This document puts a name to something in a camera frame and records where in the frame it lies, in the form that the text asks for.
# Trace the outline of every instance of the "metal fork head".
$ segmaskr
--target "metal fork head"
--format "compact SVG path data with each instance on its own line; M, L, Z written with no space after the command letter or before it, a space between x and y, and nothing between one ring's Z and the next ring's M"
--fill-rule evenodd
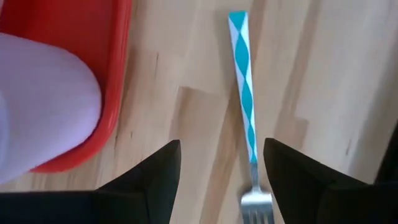
M253 187L242 196L241 211L244 224L274 224L272 195L259 187Z

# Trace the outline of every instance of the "red tray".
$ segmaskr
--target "red tray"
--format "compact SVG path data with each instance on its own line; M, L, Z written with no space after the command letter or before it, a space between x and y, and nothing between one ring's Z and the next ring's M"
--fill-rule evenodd
M131 0L5 0L0 32L67 49L95 74L103 110L93 134L74 149L33 169L59 172L93 157L118 120Z

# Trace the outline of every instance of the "wooden floor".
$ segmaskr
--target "wooden floor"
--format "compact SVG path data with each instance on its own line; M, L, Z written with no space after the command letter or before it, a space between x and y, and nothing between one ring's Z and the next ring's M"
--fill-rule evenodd
M242 9L250 17L258 149L275 137L373 181L398 117L398 1L134 0L133 7L112 138L70 172L26 174L2 191L95 189L178 138L171 223L241 223L249 172L227 15ZM263 160L260 175L271 190ZM283 223L277 210L275 218Z

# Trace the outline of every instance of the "fork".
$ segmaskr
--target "fork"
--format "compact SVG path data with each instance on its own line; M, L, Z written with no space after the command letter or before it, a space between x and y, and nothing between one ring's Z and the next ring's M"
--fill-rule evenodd
M268 224L274 224L272 195L261 189L258 179L248 14L245 11L230 12L228 22L252 182L251 190L241 197L243 223L263 224L267 220Z

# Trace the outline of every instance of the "teal and white striped handle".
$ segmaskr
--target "teal and white striped handle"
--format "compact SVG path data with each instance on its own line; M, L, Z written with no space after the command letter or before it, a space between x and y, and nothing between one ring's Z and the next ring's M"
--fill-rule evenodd
M230 12L228 16L249 160L251 164L257 164L248 19L245 11Z

